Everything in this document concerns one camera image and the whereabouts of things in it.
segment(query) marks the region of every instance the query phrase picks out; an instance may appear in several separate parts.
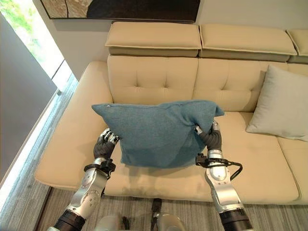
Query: pillow fabric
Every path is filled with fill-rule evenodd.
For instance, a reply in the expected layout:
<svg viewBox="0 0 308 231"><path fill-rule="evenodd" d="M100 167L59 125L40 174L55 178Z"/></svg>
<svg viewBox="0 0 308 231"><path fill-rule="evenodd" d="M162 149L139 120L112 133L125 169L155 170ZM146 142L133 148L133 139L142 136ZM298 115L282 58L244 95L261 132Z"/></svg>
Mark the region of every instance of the pillow fabric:
<svg viewBox="0 0 308 231"><path fill-rule="evenodd" d="M122 163L158 168L194 164L205 147L194 126L208 132L214 116L224 115L214 102L201 100L156 106L98 104L92 108L120 137Z"/></svg>
<svg viewBox="0 0 308 231"><path fill-rule="evenodd" d="M269 65L246 131L308 141L308 77Z"/></svg>

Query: sofa headrest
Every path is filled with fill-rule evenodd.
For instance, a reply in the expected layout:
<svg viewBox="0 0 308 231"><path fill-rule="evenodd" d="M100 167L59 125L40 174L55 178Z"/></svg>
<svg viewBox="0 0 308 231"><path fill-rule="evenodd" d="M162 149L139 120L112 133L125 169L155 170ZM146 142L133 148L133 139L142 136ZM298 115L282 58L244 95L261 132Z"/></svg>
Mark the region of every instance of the sofa headrest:
<svg viewBox="0 0 308 231"><path fill-rule="evenodd" d="M298 55L292 55L289 63L308 64L308 30L287 30Z"/></svg>
<svg viewBox="0 0 308 231"><path fill-rule="evenodd" d="M196 57L201 49L197 25L114 22L106 47L110 54Z"/></svg>
<svg viewBox="0 0 308 231"><path fill-rule="evenodd" d="M286 32L277 28L204 24L200 35L204 58L285 62L297 54Z"/></svg>

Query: tufted backrest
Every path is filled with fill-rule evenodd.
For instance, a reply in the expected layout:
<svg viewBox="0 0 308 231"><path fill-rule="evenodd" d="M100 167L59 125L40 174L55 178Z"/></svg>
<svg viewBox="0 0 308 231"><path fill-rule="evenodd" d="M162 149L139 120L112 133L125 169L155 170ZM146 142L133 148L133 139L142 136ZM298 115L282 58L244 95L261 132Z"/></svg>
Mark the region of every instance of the tufted backrest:
<svg viewBox="0 0 308 231"><path fill-rule="evenodd" d="M190 100L197 69L197 58L108 57L110 90L115 103Z"/></svg>
<svg viewBox="0 0 308 231"><path fill-rule="evenodd" d="M254 112L268 65L308 76L308 65L178 57L109 56L115 103L203 99L225 111Z"/></svg>

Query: wall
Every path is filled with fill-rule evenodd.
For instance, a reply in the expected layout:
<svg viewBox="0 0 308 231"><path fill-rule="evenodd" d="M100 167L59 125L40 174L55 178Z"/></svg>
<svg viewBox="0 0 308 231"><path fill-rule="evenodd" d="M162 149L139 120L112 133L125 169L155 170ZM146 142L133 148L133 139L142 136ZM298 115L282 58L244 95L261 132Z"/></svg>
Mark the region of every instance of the wall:
<svg viewBox="0 0 308 231"><path fill-rule="evenodd" d="M47 16L40 0L33 0L63 57L79 80L91 61L107 60L104 47L111 21L93 19L56 19Z"/></svg>
<svg viewBox="0 0 308 231"><path fill-rule="evenodd" d="M0 181L57 87L0 14Z"/></svg>
<svg viewBox="0 0 308 231"><path fill-rule="evenodd" d="M201 4L199 24L308 29L308 0L203 0Z"/></svg>
<svg viewBox="0 0 308 231"><path fill-rule="evenodd" d="M107 59L111 21L50 20L40 1L33 2L77 79L89 62ZM201 0L197 23L308 28L307 10L308 0Z"/></svg>

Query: sofa seat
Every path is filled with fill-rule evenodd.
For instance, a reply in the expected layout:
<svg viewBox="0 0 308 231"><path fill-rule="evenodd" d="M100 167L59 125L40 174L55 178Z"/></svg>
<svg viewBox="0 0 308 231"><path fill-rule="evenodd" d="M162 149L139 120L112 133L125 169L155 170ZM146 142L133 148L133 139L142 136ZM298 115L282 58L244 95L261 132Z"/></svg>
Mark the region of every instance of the sofa seat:
<svg viewBox="0 0 308 231"><path fill-rule="evenodd" d="M295 178L299 197L293 204L308 204L308 142L278 137L278 142Z"/></svg>
<svg viewBox="0 0 308 231"><path fill-rule="evenodd" d="M224 157L243 164L233 185L242 201L252 204L287 204L298 197L293 175L275 136L247 133L252 113L226 112L217 117L223 138ZM211 201L205 169L190 166L172 169L126 166L120 163L118 144L112 159L116 170L105 193L174 200Z"/></svg>

